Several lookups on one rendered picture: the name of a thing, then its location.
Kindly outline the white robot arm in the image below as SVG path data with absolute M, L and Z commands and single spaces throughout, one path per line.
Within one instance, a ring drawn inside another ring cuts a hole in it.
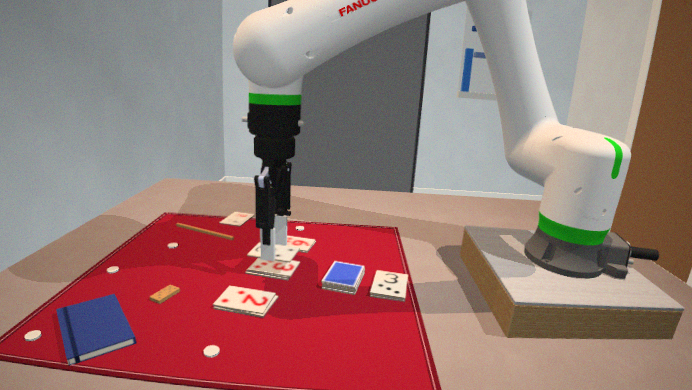
M 526 257 L 581 279 L 602 272 L 625 279 L 634 263 L 629 256 L 657 261 L 658 250 L 632 247 L 609 232 L 630 149 L 558 122 L 526 0 L 288 0 L 257 11 L 233 41 L 235 62 L 249 84 L 249 113 L 242 122 L 263 139 L 299 135 L 303 75 L 380 32 L 463 1 L 490 70 L 507 163 L 544 187 Z

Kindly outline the blue playing card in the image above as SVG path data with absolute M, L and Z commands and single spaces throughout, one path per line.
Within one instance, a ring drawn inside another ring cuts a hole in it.
M 275 244 L 275 261 L 290 263 L 300 248 Z M 247 254 L 249 257 L 260 258 L 260 242 Z
M 365 266 L 334 261 L 321 283 L 354 288 Z

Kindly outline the blue book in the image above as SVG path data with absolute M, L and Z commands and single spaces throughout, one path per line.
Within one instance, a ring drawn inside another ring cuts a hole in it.
M 136 344 L 115 294 L 56 311 L 68 365 Z

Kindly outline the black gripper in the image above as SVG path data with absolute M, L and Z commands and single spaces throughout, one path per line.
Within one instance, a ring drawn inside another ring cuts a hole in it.
M 260 176 L 254 177 L 256 228 L 261 228 L 260 260 L 274 262 L 275 244 L 287 246 L 292 163 L 286 159 L 295 155 L 295 138 L 274 140 L 255 136 L 254 155 L 262 159 Z

